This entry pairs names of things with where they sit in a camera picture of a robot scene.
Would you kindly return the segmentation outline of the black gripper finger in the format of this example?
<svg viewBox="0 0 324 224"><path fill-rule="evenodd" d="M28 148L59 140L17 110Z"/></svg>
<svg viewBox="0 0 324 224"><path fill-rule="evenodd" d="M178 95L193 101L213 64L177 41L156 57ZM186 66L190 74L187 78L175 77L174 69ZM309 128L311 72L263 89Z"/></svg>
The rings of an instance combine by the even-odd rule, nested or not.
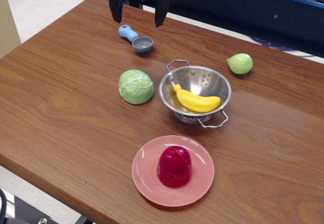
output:
<svg viewBox="0 0 324 224"><path fill-rule="evenodd" d="M123 0L109 0L109 7L114 21L120 23L123 17Z"/></svg>
<svg viewBox="0 0 324 224"><path fill-rule="evenodd" d="M155 26L163 25L165 17L168 13L168 0L158 0L155 6Z"/></svg>

